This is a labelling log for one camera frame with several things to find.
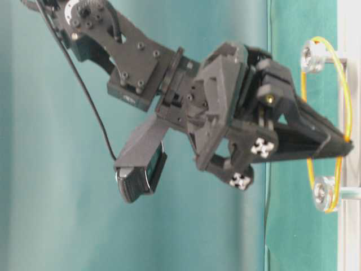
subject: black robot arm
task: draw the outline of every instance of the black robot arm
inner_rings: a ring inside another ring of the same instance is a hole
[[[42,5],[62,44],[109,74],[111,96],[143,111],[160,96],[115,161],[127,202],[155,192],[169,128],[188,136],[200,171],[241,190],[253,182],[252,163],[345,156],[353,147],[301,101],[289,69],[267,52],[226,42],[199,63],[146,37],[107,0],[22,2]],[[217,154],[224,139],[227,157]]]

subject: teal backdrop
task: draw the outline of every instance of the teal backdrop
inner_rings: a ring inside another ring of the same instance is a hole
[[[264,0],[112,3],[196,60],[227,40],[267,48]],[[127,205],[90,106],[40,16],[3,0],[0,37],[0,270],[263,270],[264,165],[239,192],[198,172],[187,138],[172,131],[157,193]],[[107,95],[100,68],[77,67],[120,150],[146,115]]]
[[[300,53],[323,36],[337,49],[337,0],[268,0],[270,47],[290,68],[300,95]],[[333,65],[307,76],[309,104],[337,125],[338,88]],[[336,271],[337,214],[314,207],[306,161],[273,163],[267,171],[267,264],[270,271]],[[333,176],[334,159],[315,162],[316,176]]]

